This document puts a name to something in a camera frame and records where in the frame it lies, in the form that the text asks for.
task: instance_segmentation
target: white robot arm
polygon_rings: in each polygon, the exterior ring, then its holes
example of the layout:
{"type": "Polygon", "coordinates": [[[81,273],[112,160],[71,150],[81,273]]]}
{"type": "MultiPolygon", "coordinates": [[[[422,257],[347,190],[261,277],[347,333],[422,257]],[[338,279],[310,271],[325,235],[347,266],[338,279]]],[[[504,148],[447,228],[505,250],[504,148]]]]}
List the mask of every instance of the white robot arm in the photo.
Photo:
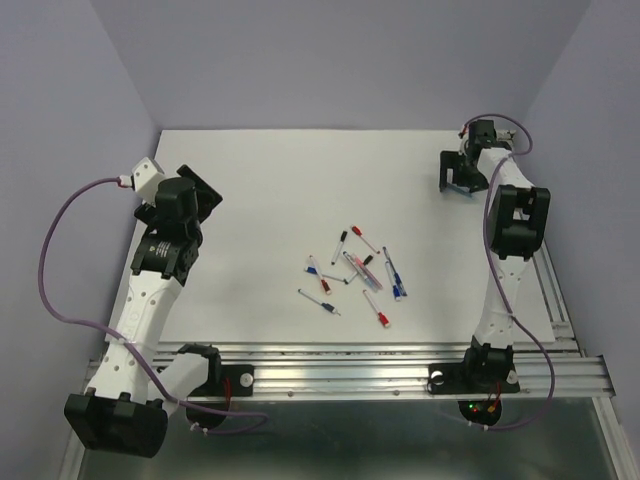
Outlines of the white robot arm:
{"type": "MultiPolygon", "coordinates": [[[[478,159],[478,171],[485,178],[491,178],[498,163],[509,155],[509,151],[504,148],[483,149],[478,159]]],[[[522,174],[513,158],[507,160],[498,172],[496,188],[493,190],[493,202],[499,185],[513,185],[516,188],[531,190],[533,184],[522,174]]],[[[531,265],[529,259],[519,256],[509,256],[500,259],[498,254],[491,252],[493,264],[498,270],[498,279],[507,296],[509,303],[515,307],[518,295],[520,280],[525,270],[531,265]]],[[[484,308],[480,323],[473,334],[480,345],[489,344],[492,348],[505,349],[513,345],[511,335],[513,321],[505,309],[504,302],[498,291],[498,287],[493,277],[489,277],[487,283],[487,293],[485,296],[484,308]]]]}
{"type": "MultiPolygon", "coordinates": [[[[131,177],[121,177],[144,203],[135,217],[147,224],[131,264],[125,305],[116,330],[147,363],[153,361],[174,302],[185,286],[202,243],[200,223],[222,197],[187,166],[166,178],[145,158],[131,177]]],[[[177,409],[149,381],[123,340],[109,347],[83,395],[69,395],[65,416],[87,448],[152,457],[162,445],[167,419],[177,409]]],[[[160,380],[171,395],[185,398],[197,387],[217,383],[217,349],[185,345],[160,380]]]]}
{"type": "MultiPolygon", "coordinates": [[[[542,245],[550,194],[535,187],[522,174],[510,146],[499,141],[491,120],[468,125],[468,139],[460,151],[440,154],[440,190],[450,184],[469,193],[486,190],[498,164],[485,219],[488,248],[507,301],[516,304],[518,287],[533,254],[542,245]]],[[[492,275],[489,275],[485,304],[471,346],[461,363],[431,364],[429,392],[434,395],[464,395],[520,390],[513,366],[513,320],[492,275]]]]}

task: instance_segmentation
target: black mounting bracket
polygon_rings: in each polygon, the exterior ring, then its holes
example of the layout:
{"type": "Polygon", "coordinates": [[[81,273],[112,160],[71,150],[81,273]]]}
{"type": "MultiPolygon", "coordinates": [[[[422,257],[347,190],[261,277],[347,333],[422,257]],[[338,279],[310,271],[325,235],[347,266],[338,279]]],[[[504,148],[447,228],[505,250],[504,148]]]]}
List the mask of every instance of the black mounting bracket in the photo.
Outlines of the black mounting bracket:
{"type": "Polygon", "coordinates": [[[429,365],[427,390],[432,395],[489,394],[497,384],[502,393],[520,391],[512,347],[491,348],[473,338],[462,362],[429,365]]]}
{"type": "MultiPolygon", "coordinates": [[[[228,379],[231,387],[231,398],[253,396],[253,378],[255,368],[253,365],[222,365],[222,374],[217,383],[207,382],[196,388],[190,397],[225,397],[225,381],[228,379]],[[242,379],[250,378],[250,383],[242,379]]],[[[193,402],[203,407],[228,411],[226,402],[193,402]]],[[[227,418],[224,415],[214,415],[188,409],[187,419],[191,423],[197,423],[203,428],[212,429],[219,426],[227,418]]]]}

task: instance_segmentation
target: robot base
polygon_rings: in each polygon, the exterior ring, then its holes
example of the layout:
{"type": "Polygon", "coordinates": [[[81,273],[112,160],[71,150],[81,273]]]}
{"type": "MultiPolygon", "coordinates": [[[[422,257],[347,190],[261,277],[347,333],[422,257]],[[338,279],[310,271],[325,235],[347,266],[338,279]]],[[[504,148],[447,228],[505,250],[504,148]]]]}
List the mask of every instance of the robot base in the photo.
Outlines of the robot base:
{"type": "Polygon", "coordinates": [[[504,393],[518,393],[520,383],[515,374],[515,367],[506,380],[489,379],[479,375],[470,375],[464,362],[434,363],[429,365],[429,383],[427,391],[432,395],[471,395],[495,393],[496,385],[500,384],[500,391],[504,393]]]}

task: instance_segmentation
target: purple cable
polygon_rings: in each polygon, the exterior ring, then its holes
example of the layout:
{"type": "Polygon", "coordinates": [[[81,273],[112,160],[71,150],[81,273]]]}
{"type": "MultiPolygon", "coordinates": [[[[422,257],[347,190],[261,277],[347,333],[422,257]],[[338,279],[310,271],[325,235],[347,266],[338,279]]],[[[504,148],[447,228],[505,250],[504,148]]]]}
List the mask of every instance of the purple cable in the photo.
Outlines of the purple cable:
{"type": "Polygon", "coordinates": [[[49,302],[49,299],[47,298],[47,294],[45,292],[45,286],[44,286],[44,264],[47,258],[47,251],[49,250],[49,244],[51,243],[51,237],[53,237],[53,233],[55,232],[56,227],[58,226],[58,223],[60,223],[60,219],[62,218],[64,213],[67,211],[69,206],[73,203],[73,201],[83,193],[87,192],[88,190],[91,190],[93,187],[96,187],[98,185],[103,185],[105,183],[117,183],[118,185],[120,185],[120,180],[118,178],[103,178],[103,179],[91,182],[88,185],[85,185],[80,190],[78,190],[73,195],[71,195],[66,202],[64,202],[64,204],[56,214],[55,218],[53,219],[53,222],[51,222],[49,231],[47,232],[47,235],[44,238],[44,243],[42,244],[42,250],[40,251],[40,260],[38,262],[38,292],[40,293],[40,300],[42,300],[42,304],[44,305],[44,308],[46,308],[47,311],[56,320],[59,320],[63,323],[67,323],[70,325],[82,325],[84,327],[93,328],[107,335],[111,335],[113,338],[121,341],[124,347],[129,351],[129,353],[131,353],[131,355],[133,355],[133,357],[138,361],[142,369],[145,371],[145,373],[147,374],[149,379],[153,382],[153,384],[158,388],[162,396],[166,398],[168,401],[177,403],[178,405],[181,405],[185,408],[190,408],[192,410],[198,410],[199,412],[213,414],[213,415],[222,415],[225,417],[258,417],[260,418],[258,423],[254,425],[250,425],[248,427],[236,428],[232,430],[222,430],[222,431],[212,430],[207,432],[209,435],[233,435],[238,433],[250,432],[252,430],[255,430],[258,427],[261,427],[269,420],[269,415],[267,415],[266,413],[227,412],[224,410],[216,410],[213,408],[203,407],[201,405],[196,405],[194,403],[187,402],[186,400],[180,400],[179,398],[174,397],[164,387],[164,385],[158,378],[158,375],[156,375],[156,372],[153,370],[151,365],[149,365],[149,363],[144,359],[142,354],[138,352],[138,350],[133,346],[133,344],[127,341],[124,335],[122,335],[117,330],[114,330],[113,328],[110,328],[106,325],[102,325],[101,323],[98,323],[98,322],[66,317],[62,315],[60,312],[58,312],[53,307],[53,305],[51,305],[51,302],[49,302]]]}
{"type": "Polygon", "coordinates": [[[514,157],[514,156],[522,156],[522,155],[527,155],[529,153],[531,153],[531,150],[533,150],[533,139],[531,138],[531,134],[529,133],[529,131],[525,128],[524,125],[522,125],[520,122],[518,122],[517,120],[514,120],[513,118],[507,116],[507,115],[503,115],[501,113],[485,113],[483,115],[476,115],[475,117],[473,117],[472,119],[468,120],[467,122],[465,122],[465,127],[467,125],[469,125],[471,122],[473,122],[474,120],[478,120],[480,118],[484,118],[484,117],[499,117],[499,118],[504,118],[505,120],[510,121],[511,123],[517,125],[522,132],[526,135],[527,140],[529,141],[529,147],[523,151],[523,152],[510,152],[506,157],[504,157],[502,160],[500,160],[500,162],[498,162],[498,165],[496,166],[495,170],[493,171],[493,174],[491,175],[491,180],[489,181],[489,188],[487,189],[487,198],[484,202],[484,213],[483,213],[483,217],[482,217],[482,240],[484,243],[484,252],[487,256],[487,261],[489,262],[489,269],[491,270],[491,275],[493,276],[494,281],[496,282],[496,286],[498,287],[498,292],[500,293],[500,298],[502,298],[502,302],[504,303],[504,307],[507,310],[507,313],[511,316],[511,319],[513,320],[513,323],[515,323],[518,328],[520,330],[522,330],[531,340],[533,340],[533,343],[536,344],[536,346],[540,349],[540,352],[542,352],[542,355],[544,355],[545,360],[547,361],[547,364],[549,365],[549,374],[551,377],[551,385],[549,386],[549,394],[547,395],[547,398],[544,402],[544,405],[540,408],[540,410],[538,410],[538,412],[526,419],[526,420],[522,420],[520,422],[514,423],[512,425],[505,425],[505,426],[498,426],[498,427],[488,427],[487,429],[489,431],[493,431],[493,432],[506,432],[506,431],[511,431],[511,430],[515,430],[521,427],[524,427],[526,425],[529,425],[532,422],[535,422],[536,420],[538,420],[540,417],[542,417],[544,414],[547,413],[547,411],[549,410],[549,407],[551,407],[551,401],[553,400],[553,392],[556,389],[556,372],[555,369],[553,368],[553,362],[551,361],[551,357],[549,356],[549,352],[547,352],[547,349],[544,348],[544,346],[542,345],[542,343],[540,342],[540,340],[538,340],[535,335],[533,333],[531,333],[529,331],[529,329],[527,329],[522,323],[520,323],[520,320],[518,320],[513,312],[513,307],[511,306],[511,304],[509,303],[509,300],[507,299],[507,294],[504,291],[504,288],[502,287],[502,284],[500,283],[499,279],[498,279],[498,271],[496,269],[495,264],[493,263],[493,259],[491,258],[491,247],[489,246],[489,232],[487,231],[487,219],[489,218],[489,208],[490,208],[490,204],[491,204],[491,193],[493,192],[493,188],[495,186],[496,183],[496,178],[498,178],[498,172],[500,171],[500,169],[502,168],[502,166],[505,164],[505,162],[507,160],[509,160],[509,158],[514,157]]]}

